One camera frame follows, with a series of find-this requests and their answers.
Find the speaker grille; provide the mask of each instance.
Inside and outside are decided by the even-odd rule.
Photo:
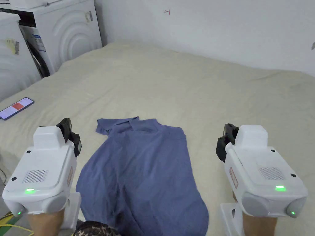
[[[260,167],[260,173],[269,180],[285,180],[285,177],[278,167]]]
[[[23,183],[40,183],[44,182],[48,170],[32,170],[26,173]]]

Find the yellow cable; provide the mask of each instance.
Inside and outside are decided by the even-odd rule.
[[[27,229],[27,228],[24,228],[24,227],[21,227],[21,226],[18,226],[18,225],[8,225],[8,224],[0,225],[0,227],[4,227],[4,226],[10,226],[10,227],[15,227],[15,228],[20,228],[20,229],[23,229],[23,230],[26,230],[26,231],[28,231],[28,232],[33,233],[33,231],[31,231],[30,229]]]

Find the leopard print fabric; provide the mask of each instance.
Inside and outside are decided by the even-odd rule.
[[[95,221],[81,224],[73,236],[121,236],[112,227]]]

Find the bed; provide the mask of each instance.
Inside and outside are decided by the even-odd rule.
[[[99,118],[157,118],[182,127],[197,188],[210,214],[207,235],[224,235],[219,205],[232,190],[215,154],[225,123],[260,124],[304,181],[309,197],[297,219],[281,218],[276,235],[313,235],[315,229],[315,78],[280,70],[253,69],[166,49],[109,44],[63,64],[58,73],[2,101],[4,109],[24,97],[35,103],[0,120],[1,167],[10,176],[38,126],[71,118],[80,134],[80,170],[105,141]]]

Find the white wall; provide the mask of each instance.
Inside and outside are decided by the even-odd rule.
[[[314,0],[96,0],[96,11],[103,44],[144,42],[315,76]]]

